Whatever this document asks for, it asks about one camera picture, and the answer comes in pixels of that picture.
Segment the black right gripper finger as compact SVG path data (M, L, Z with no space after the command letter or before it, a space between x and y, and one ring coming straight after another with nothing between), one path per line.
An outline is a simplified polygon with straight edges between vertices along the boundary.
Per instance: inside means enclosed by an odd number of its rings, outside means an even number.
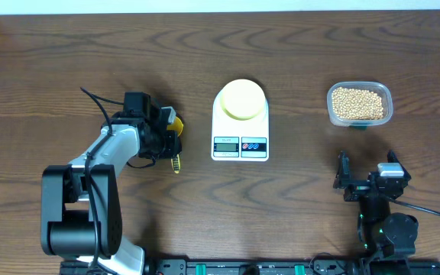
M407 171L407 169L400 163L400 161L398 160L395 152L393 150L389 150L387 153L387 162L388 163L396 163L400 165L400 169L402 170L402 175L401 177L405 177L405 178L410 178L410 174Z
M349 158L344 151L338 155L338 169L334 184L347 184L351 180Z

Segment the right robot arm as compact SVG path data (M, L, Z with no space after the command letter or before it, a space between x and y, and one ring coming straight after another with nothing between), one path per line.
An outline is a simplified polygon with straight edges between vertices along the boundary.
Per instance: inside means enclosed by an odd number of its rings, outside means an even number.
M411 176L389 151L365 180L351 177L349 158L338 155L333 187L343 189L344 201L359 205L357 234L365 254L348 265L349 274L411 274L408 257L416 252L419 223L411 215L390 210L390 201L403 194Z

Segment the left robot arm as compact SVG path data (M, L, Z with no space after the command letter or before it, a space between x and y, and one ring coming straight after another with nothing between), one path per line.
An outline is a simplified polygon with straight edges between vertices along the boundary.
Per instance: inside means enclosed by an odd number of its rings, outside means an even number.
M152 167L175 160L183 129L176 110L144 92L127 92L105 114L97 139L65 165L42 173L40 242L59 256L61 274L154 274L144 249L123 235L118 176L139 157Z

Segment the yellow plastic measuring scoop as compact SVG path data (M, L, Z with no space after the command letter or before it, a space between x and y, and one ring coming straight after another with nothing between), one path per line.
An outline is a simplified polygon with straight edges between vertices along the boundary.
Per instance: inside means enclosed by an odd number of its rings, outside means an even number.
M167 126L167 130L175 131L177 133L177 136L179 137L183 133L183 127L183 121L178 116L176 116L174 122L171 125ZM171 158L171 165L174 173L178 174L181 170L180 153L175 154Z

